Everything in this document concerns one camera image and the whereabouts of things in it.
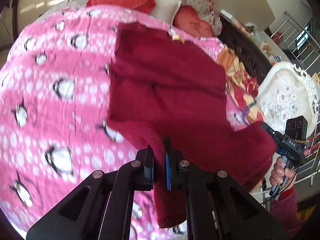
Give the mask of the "red sleeve forearm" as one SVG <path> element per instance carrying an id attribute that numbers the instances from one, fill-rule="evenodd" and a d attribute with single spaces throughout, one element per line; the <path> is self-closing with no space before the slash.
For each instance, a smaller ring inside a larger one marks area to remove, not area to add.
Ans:
<path id="1" fill-rule="evenodd" d="M 291 238 L 304 226 L 305 222 L 298 218 L 297 194 L 294 187 L 283 192 L 278 200 L 273 200 L 271 214 Z"/>

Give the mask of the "person's right hand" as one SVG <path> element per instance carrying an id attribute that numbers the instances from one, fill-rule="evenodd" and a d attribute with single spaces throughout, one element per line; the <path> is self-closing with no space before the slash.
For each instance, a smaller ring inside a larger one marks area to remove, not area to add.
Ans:
<path id="1" fill-rule="evenodd" d="M 270 184 L 272 186 L 277 186 L 278 184 L 281 184 L 284 181 L 284 177 L 287 178 L 287 182 L 283 184 L 283 187 L 286 188 L 285 191 L 290 190 L 296 181 L 295 177 L 295 171 L 291 168 L 283 168 L 283 160 L 281 157 L 278 157 L 276 159 L 276 162 L 274 163 L 273 169 L 271 171 L 271 175 L 269 178 Z"/>

